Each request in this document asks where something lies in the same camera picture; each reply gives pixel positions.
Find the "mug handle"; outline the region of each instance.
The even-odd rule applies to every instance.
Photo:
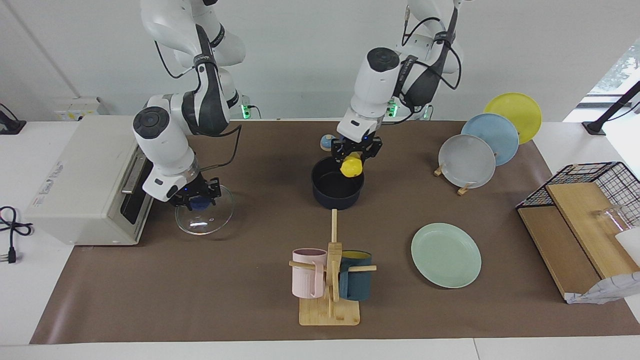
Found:
[[[340,272],[340,281],[338,282],[340,297],[343,299],[349,297],[349,268],[350,266],[346,266],[344,270]]]
[[[311,291],[311,296],[318,298],[324,293],[324,265],[319,261],[313,261],[313,264],[316,266],[316,277],[314,279],[314,289]]]

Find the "plate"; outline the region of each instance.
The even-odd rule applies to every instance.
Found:
[[[418,230],[411,256],[420,274],[444,288],[462,288],[474,282],[482,258],[471,236],[459,227],[434,223]]]
[[[177,206],[175,221],[178,227],[191,235],[208,235],[222,229],[234,214],[236,200],[231,191],[220,185],[221,196],[212,205],[208,199],[195,197],[191,199],[191,208]]]
[[[491,180],[495,171],[493,150],[473,135],[450,137],[440,148],[438,162],[447,180],[460,188],[479,188]]]
[[[495,154],[495,166],[506,164],[518,151],[518,130],[498,114],[484,113],[472,117],[462,127],[462,133],[484,140]]]
[[[520,144],[533,139],[542,125],[542,111],[538,103],[518,92],[496,96],[486,105],[484,112],[502,115],[509,119],[518,130]]]

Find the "green light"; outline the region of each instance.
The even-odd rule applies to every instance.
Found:
[[[249,110],[245,105],[242,105],[242,116],[245,119],[249,119],[251,117],[251,110]]]
[[[393,99],[389,100],[389,102],[387,103],[387,115],[389,117],[396,117],[397,112],[398,105],[396,105],[396,102]]]

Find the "black cable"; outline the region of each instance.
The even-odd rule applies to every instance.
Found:
[[[403,39],[402,39],[402,42],[401,42],[401,43],[402,43],[402,46],[405,46],[405,45],[409,42],[409,40],[411,40],[411,37],[413,36],[413,33],[414,33],[416,30],[418,30],[418,28],[420,27],[420,25],[424,24],[424,23],[425,23],[425,22],[427,22],[427,21],[437,21],[437,22],[440,22],[441,20],[440,20],[439,18],[437,18],[437,17],[428,17],[428,18],[426,18],[426,19],[424,19],[424,20],[421,20],[421,21],[420,21],[420,22],[419,22],[419,23],[418,23],[418,24],[413,28],[413,30],[411,30],[411,32],[410,32],[409,34],[407,34],[407,33],[406,33],[406,25],[407,25],[407,24],[404,24],[404,33],[403,33]]]
[[[196,87],[196,90],[194,90],[193,93],[196,94],[198,91],[200,91],[201,86],[202,86],[202,80],[200,80],[200,76],[198,76],[198,87]]]
[[[157,41],[154,41],[155,45],[156,45],[156,50],[158,50],[158,55],[160,55],[160,61],[162,61],[162,66],[164,66],[164,69],[166,70],[166,73],[169,74],[169,76],[171,76],[173,79],[180,79],[182,76],[184,76],[187,72],[183,72],[182,74],[176,76],[173,75],[170,71],[169,68],[166,66],[166,63],[164,62],[164,58],[162,56],[162,52],[160,51],[160,46],[158,45]]]
[[[11,221],[6,221],[2,217],[2,212],[6,209],[9,209],[13,212],[13,218]],[[15,248],[13,248],[13,233],[18,233],[22,236],[29,236],[31,235],[31,233],[33,233],[33,228],[31,227],[33,225],[32,223],[28,222],[23,224],[21,222],[16,221],[17,218],[18,218],[18,214],[13,207],[3,206],[2,208],[0,208],[0,222],[6,226],[6,227],[0,228],[0,231],[9,230],[9,253],[7,255],[2,255],[0,257],[0,261],[8,261],[9,264],[16,262]],[[21,227],[25,227],[26,231],[21,231],[20,230]]]
[[[640,101],[637,104],[633,105],[633,107],[631,109],[629,109],[629,111],[627,111],[626,113],[624,113],[622,115],[618,115],[616,117],[613,117],[613,118],[611,118],[611,119],[609,119],[607,121],[620,119],[621,117],[625,116],[626,114],[630,113],[631,111],[634,111],[638,107],[638,105],[640,105]]]
[[[215,165],[211,165],[211,166],[208,166],[208,167],[204,167],[204,168],[201,168],[200,171],[204,172],[204,171],[212,170],[212,169],[215,169],[215,168],[225,167],[225,166],[231,164],[233,162],[233,160],[236,158],[236,152],[238,150],[238,144],[240,142],[240,133],[241,133],[241,131],[242,131],[242,125],[238,125],[235,129],[229,131],[228,133],[224,133],[224,134],[213,136],[215,138],[223,138],[225,136],[228,136],[228,135],[231,135],[231,134],[237,132],[238,135],[236,135],[236,145],[234,146],[234,153],[233,153],[233,155],[231,155],[231,159],[229,159],[229,161],[227,161],[226,163],[215,164]]]
[[[258,110],[258,116],[260,117],[260,119],[262,119],[262,113],[260,112],[260,108],[259,107],[257,107],[256,105],[247,105],[247,108],[249,108],[249,109],[254,109],[255,108],[256,110]]]
[[[445,78],[443,78],[441,74],[438,74],[435,70],[433,70],[429,65],[423,63],[422,61],[416,61],[415,63],[420,64],[425,68],[427,68],[427,70],[431,71],[435,76],[440,78],[440,80],[442,80],[442,82],[445,83],[451,90],[455,90],[458,88],[458,85],[460,84],[460,75],[462,74],[461,70],[458,71],[458,80],[456,82],[456,85],[454,86],[454,85],[451,85],[451,83],[448,82]]]
[[[453,56],[455,56],[456,60],[458,61],[458,80],[456,81],[456,85],[452,87],[452,89],[455,90],[458,88],[458,85],[460,85],[460,79],[462,78],[462,60],[460,60],[460,56],[458,56],[458,53],[456,53],[456,51],[453,49],[453,46],[451,46],[448,41],[444,42],[444,46],[446,46],[446,48],[451,51]]]
[[[417,113],[417,111],[411,111],[411,113],[409,115],[407,115],[407,117],[405,117],[404,119],[400,120],[400,121],[395,121],[395,122],[383,122],[383,125],[398,125],[398,124],[402,124],[403,122],[409,120],[410,117],[414,116]]]
[[[7,111],[9,111],[9,114],[11,114],[11,116],[13,116],[13,118],[18,121],[18,117],[15,116],[15,114],[13,113],[13,111],[11,111],[9,108],[7,108],[3,103],[0,102],[0,106],[2,106],[3,108],[5,108]]]

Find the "black pot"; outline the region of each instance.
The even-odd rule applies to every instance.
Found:
[[[316,163],[311,171],[314,197],[327,209],[344,210],[356,203],[364,185],[364,173],[356,177],[346,177],[340,172],[340,165],[331,157]]]

